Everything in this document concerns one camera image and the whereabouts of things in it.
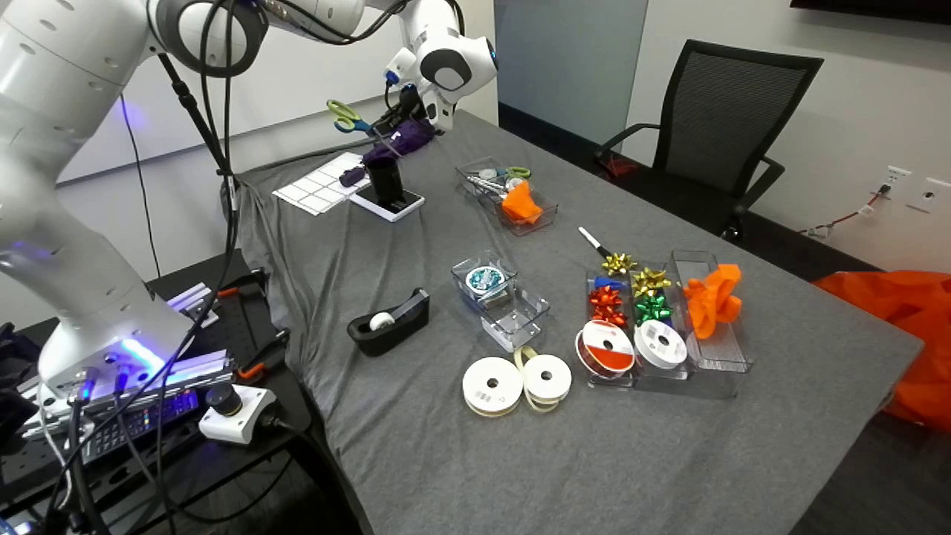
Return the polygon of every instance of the orange object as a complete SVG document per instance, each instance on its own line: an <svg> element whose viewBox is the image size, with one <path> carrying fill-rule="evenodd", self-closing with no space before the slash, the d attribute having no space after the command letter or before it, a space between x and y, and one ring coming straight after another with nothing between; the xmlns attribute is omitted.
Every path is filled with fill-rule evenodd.
<svg viewBox="0 0 951 535"><path fill-rule="evenodd" d="M542 205L531 200L531 185L528 182L516 182L504 200L503 200L503 215L509 224L516 227L534 227L542 219Z"/></svg>
<svg viewBox="0 0 951 535"><path fill-rule="evenodd" d="M951 276L949 273L833 273L816 285L923 343L895 383L889 413L951 432Z"/></svg>
<svg viewBox="0 0 951 535"><path fill-rule="evenodd" d="M720 324L733 324L739 318L744 300L733 295L739 280L739 264L720 264L705 280L690 280L684 285L690 326L696 340L709 340Z"/></svg>

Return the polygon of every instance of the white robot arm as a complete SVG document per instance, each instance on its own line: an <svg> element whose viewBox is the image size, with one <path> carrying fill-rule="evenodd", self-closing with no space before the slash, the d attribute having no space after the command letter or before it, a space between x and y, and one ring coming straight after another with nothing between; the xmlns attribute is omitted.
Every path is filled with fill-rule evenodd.
<svg viewBox="0 0 951 535"><path fill-rule="evenodd" d="M149 52L167 47L207 75L238 75L255 60L268 23L332 43L354 32L360 17L363 0L13 0L5 5L0 272L60 315L39 356L47 389L72 398L81 383L117 365L149 376L189 329L189 322L152 297L114 245L73 219L53 191ZM402 75L418 83L430 123L448 130L458 99L497 75L494 55L485 40L458 32L445 0L406 0L405 20Z"/></svg>

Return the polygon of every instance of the gray tablecloth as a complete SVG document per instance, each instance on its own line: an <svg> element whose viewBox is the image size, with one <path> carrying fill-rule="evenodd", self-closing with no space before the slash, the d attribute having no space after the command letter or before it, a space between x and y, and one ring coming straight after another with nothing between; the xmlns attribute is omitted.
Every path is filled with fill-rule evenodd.
<svg viewBox="0 0 951 535"><path fill-rule="evenodd" d="M556 156L458 115L402 160L421 212L390 227L356 205L310 217L270 196L325 159L246 172L240 245L274 272L289 365L328 419L328 439L374 532L788 532L910 365L919 343L744 251L662 215ZM528 166L556 205L549 227L513 236L460 191L458 169ZM576 227L637 260L708 251L744 269L736 324L754 361L733 398L592 389L570 340L585 322L585 273L600 260ZM464 368L503 353L460 306L452 264L512 260L549 300L546 353L573 368L546 416L527 405L479 419ZM344 324L421 285L430 322L369 361Z"/></svg>

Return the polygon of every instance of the black office chair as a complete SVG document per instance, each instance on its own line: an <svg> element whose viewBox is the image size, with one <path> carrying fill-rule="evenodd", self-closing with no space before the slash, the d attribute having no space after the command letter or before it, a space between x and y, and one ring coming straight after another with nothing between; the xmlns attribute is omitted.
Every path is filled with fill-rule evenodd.
<svg viewBox="0 0 951 535"><path fill-rule="evenodd" d="M800 107L824 60L687 43L662 99L660 124L637 123L605 141L594 163L625 191L684 219L744 242L744 215L785 172L766 150ZM656 129L654 166L616 151Z"/></svg>

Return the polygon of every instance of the orange bag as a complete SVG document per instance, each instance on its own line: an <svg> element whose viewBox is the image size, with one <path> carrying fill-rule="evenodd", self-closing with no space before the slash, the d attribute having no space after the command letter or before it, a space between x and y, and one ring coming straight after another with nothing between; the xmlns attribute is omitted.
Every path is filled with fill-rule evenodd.
<svg viewBox="0 0 951 535"><path fill-rule="evenodd" d="M816 285L923 343L886 411L951 432L951 276L912 272L833 273Z"/></svg>

